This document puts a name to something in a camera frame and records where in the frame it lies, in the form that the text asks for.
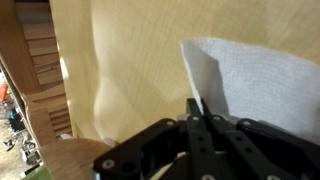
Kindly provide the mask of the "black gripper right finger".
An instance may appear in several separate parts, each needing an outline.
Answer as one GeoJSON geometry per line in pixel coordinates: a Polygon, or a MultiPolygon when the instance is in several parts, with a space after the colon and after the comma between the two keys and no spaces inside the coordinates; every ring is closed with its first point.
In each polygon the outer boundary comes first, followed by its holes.
{"type": "Polygon", "coordinates": [[[298,180],[271,162],[243,131],[221,115],[213,115],[204,100],[201,104],[223,180],[298,180]]]}

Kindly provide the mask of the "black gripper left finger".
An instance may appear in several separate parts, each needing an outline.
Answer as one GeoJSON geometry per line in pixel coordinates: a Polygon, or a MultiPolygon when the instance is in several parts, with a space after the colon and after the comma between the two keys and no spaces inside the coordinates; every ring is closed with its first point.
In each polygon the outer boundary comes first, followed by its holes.
{"type": "Polygon", "coordinates": [[[221,157],[216,150],[223,150],[223,132],[230,126],[221,115],[213,115],[203,99],[203,109],[194,98],[186,101],[188,132],[188,158],[194,180],[224,180],[221,157]]]}

